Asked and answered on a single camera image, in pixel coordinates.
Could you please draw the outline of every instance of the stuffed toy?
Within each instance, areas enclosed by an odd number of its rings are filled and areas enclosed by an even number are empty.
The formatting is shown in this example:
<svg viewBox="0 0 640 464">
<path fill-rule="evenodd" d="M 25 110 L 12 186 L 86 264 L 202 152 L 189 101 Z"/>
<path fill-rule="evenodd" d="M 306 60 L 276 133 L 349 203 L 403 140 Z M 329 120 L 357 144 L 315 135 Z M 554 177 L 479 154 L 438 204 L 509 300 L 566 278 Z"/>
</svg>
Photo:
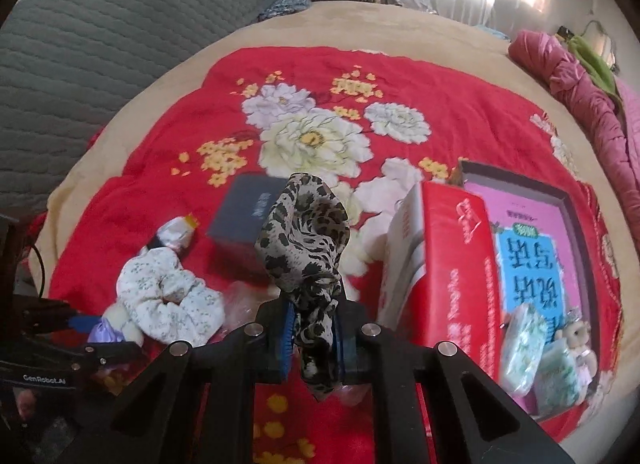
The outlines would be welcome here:
<svg viewBox="0 0 640 464">
<path fill-rule="evenodd" d="M 145 341 L 145 335 L 142 333 L 142 330 L 133 323 L 127 309 L 125 309 L 124 305 L 119 301 L 108 306 L 107 310 L 102 314 L 102 317 L 109 321 L 111 327 L 122 332 L 126 341 L 133 341 L 139 347 L 142 346 L 142 343 Z"/>
<path fill-rule="evenodd" d="M 556 340 L 566 339 L 566 344 L 575 358 L 578 381 L 580 382 L 580 397 L 576 404 L 581 404 L 587 397 L 591 381 L 598 373 L 598 358 L 588 346 L 591 339 L 591 325 L 587 321 L 576 319 L 567 323 L 561 330 L 557 330 L 554 338 Z"/>
</svg>

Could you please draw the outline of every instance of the beige blanket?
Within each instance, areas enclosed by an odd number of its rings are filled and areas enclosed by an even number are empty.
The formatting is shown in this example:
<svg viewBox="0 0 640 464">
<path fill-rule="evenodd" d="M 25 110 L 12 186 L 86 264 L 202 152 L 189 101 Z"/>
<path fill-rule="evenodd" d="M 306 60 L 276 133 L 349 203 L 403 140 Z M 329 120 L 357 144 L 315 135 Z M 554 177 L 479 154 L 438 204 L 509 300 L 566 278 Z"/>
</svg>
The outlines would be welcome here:
<svg viewBox="0 0 640 464">
<path fill-rule="evenodd" d="M 197 89 L 210 67 L 248 46 L 318 46 L 384 51 L 391 56 L 427 60 L 507 88 L 547 111 L 558 135 L 574 154 L 580 175 L 598 195 L 620 270 L 625 330 L 618 374 L 610 398 L 640 383 L 640 267 L 631 236 L 591 145 L 567 110 L 507 57 L 508 43 L 439 16 L 394 6 L 357 2 L 319 2 L 307 11 L 236 31 L 165 74 L 127 104 L 94 147 L 76 164 L 49 198 L 49 215 L 38 240 L 47 279 L 82 212 L 113 176 L 154 123 L 179 98 Z M 37 261 L 30 260 L 39 282 Z"/>
</svg>

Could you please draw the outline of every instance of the pink jacket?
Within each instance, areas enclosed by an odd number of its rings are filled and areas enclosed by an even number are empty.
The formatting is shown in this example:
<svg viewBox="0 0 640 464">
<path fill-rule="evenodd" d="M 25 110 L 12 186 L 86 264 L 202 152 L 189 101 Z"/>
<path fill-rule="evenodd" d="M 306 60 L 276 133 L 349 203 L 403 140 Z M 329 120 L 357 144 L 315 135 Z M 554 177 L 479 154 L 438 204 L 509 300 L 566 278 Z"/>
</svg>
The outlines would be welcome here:
<svg viewBox="0 0 640 464">
<path fill-rule="evenodd" d="M 555 37 L 522 30 L 511 43 L 509 56 L 545 82 L 551 95 L 566 106 L 586 133 L 620 200 L 640 253 L 640 99 L 617 80 L 625 104 L 627 141 L 613 102 Z"/>
</svg>

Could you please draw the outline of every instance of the screw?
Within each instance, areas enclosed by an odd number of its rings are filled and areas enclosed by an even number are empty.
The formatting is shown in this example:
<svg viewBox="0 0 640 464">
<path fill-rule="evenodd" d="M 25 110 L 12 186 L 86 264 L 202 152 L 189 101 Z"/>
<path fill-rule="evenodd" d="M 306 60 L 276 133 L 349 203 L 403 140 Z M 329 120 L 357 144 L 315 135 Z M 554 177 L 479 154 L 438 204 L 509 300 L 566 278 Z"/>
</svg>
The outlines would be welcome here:
<svg viewBox="0 0 640 464">
<path fill-rule="evenodd" d="M 375 337 L 382 332 L 380 325 L 377 323 L 365 323 L 360 330 L 365 336 Z"/>
<path fill-rule="evenodd" d="M 438 352 L 443 356 L 451 357 L 456 355 L 458 347 L 451 341 L 443 341 L 442 343 L 438 343 Z"/>
<path fill-rule="evenodd" d="M 247 336 L 256 337 L 264 332 L 264 327 L 259 323 L 249 323 L 244 327 L 244 333 Z"/>
<path fill-rule="evenodd" d="M 184 341 L 177 341 L 169 347 L 169 354 L 172 356 L 183 356 L 189 352 L 189 344 Z"/>
</svg>

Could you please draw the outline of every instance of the red box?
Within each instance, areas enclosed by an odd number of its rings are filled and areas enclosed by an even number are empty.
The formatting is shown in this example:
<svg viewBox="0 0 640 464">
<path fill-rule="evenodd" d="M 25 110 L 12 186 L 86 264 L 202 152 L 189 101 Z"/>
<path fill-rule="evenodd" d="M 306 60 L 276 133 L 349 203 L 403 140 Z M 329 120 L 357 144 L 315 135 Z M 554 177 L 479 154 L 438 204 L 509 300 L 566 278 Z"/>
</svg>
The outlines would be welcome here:
<svg viewBox="0 0 640 464">
<path fill-rule="evenodd" d="M 418 345 L 454 342 L 493 380 L 500 361 L 500 294 L 484 201 L 422 182 L 389 228 L 378 320 Z"/>
</svg>

